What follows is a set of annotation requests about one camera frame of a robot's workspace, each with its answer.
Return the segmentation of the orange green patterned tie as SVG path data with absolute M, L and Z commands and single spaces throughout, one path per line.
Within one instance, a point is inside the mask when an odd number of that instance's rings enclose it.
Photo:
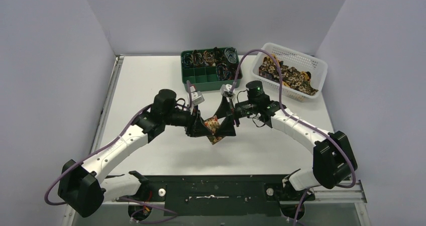
M 211 132 L 210 135 L 207 135 L 208 140 L 211 142 L 212 145 L 218 143 L 221 141 L 224 137 L 221 136 L 215 136 L 215 133 L 217 129 L 220 127 L 220 122 L 218 120 L 218 117 L 214 115 L 211 118 L 206 119 L 204 122 L 204 126 L 208 128 L 208 130 Z

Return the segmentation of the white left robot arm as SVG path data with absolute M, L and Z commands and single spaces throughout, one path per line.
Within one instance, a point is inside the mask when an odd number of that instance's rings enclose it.
M 137 201 L 145 199 L 149 187 L 140 173 L 130 171 L 118 176 L 110 173 L 163 133 L 166 126 L 183 127 L 189 137 L 209 136 L 211 132 L 197 110 L 204 101 L 202 93 L 191 86 L 188 99 L 189 105 L 179 106 L 173 90 L 160 90 L 153 103 L 139 110 L 112 141 L 78 162 L 69 160 L 63 165 L 57 180 L 58 196 L 81 217 L 91 216 L 105 201 L 122 196 Z

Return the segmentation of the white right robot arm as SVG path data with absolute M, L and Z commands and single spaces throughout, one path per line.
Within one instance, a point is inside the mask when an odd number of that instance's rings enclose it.
M 224 121 L 216 130 L 217 136 L 234 136 L 240 118 L 257 116 L 259 121 L 292 137 L 312 154 L 310 168 L 297 169 L 283 178 L 284 189 L 302 191 L 317 186 L 327 189 L 343 187 L 341 182 L 349 176 L 352 176 L 349 187 L 355 185 L 358 166 L 345 133 L 322 130 L 301 119 L 285 105 L 271 100 L 259 80 L 247 83 L 246 101 L 233 103 L 235 94 L 231 88 L 230 84 L 220 88 L 222 101 L 215 115 Z

